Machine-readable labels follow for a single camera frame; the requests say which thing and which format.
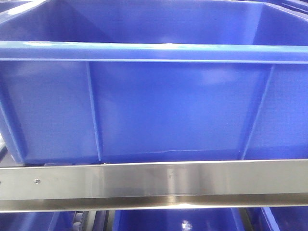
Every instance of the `plastic crate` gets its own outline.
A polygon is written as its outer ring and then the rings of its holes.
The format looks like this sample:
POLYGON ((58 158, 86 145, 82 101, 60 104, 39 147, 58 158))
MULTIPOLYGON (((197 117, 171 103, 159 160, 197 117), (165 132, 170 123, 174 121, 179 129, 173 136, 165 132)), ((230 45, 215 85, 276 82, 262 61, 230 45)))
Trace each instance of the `plastic crate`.
POLYGON ((248 209, 255 231, 306 231, 308 207, 248 209))
POLYGON ((122 210, 113 231, 244 231, 236 208, 122 210))
POLYGON ((25 0, 5 0, 5 1, 0 1, 0 12, 7 11, 9 9, 12 9, 16 6, 20 6, 22 4, 25 4, 30 1, 25 1, 25 0))
POLYGON ((219 0, 17 8, 0 17, 0 129, 17 162, 307 157, 307 16, 219 0))
POLYGON ((74 212, 0 213, 1 231, 71 231, 74 212))

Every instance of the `metal rail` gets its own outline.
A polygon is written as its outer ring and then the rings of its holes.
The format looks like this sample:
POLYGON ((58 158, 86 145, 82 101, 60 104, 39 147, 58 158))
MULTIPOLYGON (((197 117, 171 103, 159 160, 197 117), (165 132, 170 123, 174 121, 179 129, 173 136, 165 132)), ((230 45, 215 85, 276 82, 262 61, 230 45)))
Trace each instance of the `metal rail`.
POLYGON ((308 160, 0 168, 0 211, 308 205, 308 160))

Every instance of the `metal rack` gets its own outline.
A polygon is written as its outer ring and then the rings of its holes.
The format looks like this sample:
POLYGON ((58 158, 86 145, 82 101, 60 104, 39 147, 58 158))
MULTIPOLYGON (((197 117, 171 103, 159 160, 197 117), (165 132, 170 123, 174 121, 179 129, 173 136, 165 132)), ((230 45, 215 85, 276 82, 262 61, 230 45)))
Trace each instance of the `metal rack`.
POLYGON ((298 206, 307 181, 306 159, 1 167, 0 211, 298 206))

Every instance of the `stainless steel bar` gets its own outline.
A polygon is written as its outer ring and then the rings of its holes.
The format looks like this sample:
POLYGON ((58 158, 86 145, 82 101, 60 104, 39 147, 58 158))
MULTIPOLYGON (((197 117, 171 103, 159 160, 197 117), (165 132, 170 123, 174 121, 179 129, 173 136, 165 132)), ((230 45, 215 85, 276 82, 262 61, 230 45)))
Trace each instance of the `stainless steel bar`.
POLYGON ((0 168, 0 211, 308 205, 308 160, 0 168))

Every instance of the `bin rim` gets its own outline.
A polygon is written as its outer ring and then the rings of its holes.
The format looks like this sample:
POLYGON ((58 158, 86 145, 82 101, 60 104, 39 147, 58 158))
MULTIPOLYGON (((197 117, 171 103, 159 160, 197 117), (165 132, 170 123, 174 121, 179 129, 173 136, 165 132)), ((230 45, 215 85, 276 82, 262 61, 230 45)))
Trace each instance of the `bin rim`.
POLYGON ((0 61, 308 64, 308 46, 0 41, 0 61))

